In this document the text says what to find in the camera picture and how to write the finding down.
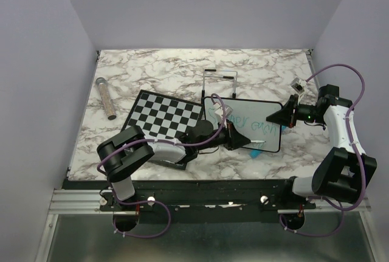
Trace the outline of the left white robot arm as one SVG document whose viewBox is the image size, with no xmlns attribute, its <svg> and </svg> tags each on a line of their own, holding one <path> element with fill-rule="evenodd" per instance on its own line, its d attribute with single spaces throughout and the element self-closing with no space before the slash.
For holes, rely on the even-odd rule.
<svg viewBox="0 0 389 262">
<path fill-rule="evenodd" d="M 114 204 L 121 210 L 129 210 L 134 205 L 136 192 L 131 175 L 144 163 L 165 162 L 181 166 L 207 148 L 224 146 L 231 151 L 250 143 L 251 140 L 239 133 L 229 120 L 221 123 L 218 129 L 214 129 L 208 120 L 200 120 L 173 139 L 147 137 L 135 125 L 97 147 L 101 160 L 98 169 L 113 188 Z"/>
</svg>

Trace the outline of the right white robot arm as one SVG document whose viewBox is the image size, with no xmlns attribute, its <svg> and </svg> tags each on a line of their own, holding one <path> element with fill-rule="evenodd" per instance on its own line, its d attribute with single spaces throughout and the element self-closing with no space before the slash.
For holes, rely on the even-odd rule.
<svg viewBox="0 0 389 262">
<path fill-rule="evenodd" d="M 300 104 L 294 94 L 281 110 L 266 117 L 268 122 L 292 128 L 298 121 L 325 126 L 328 130 L 329 153 L 313 176 L 294 178 L 292 187 L 280 192 L 280 202 L 294 208 L 302 198 L 326 197 L 355 204 L 367 187 L 377 162 L 360 146 L 353 123 L 351 100 L 339 96 L 339 87 L 322 86 L 314 105 Z"/>
</svg>

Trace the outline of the black framed whiteboard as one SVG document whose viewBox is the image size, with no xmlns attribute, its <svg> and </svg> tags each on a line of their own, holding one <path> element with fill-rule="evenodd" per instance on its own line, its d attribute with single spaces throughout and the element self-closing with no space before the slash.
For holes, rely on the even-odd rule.
<svg viewBox="0 0 389 262">
<path fill-rule="evenodd" d="M 235 128 L 250 140 L 265 140 L 266 143 L 250 143 L 245 149 L 276 153 L 280 150 L 281 125 L 271 123 L 266 117 L 282 108 L 280 102 L 222 98 L 233 111 L 228 119 Z"/>
</svg>

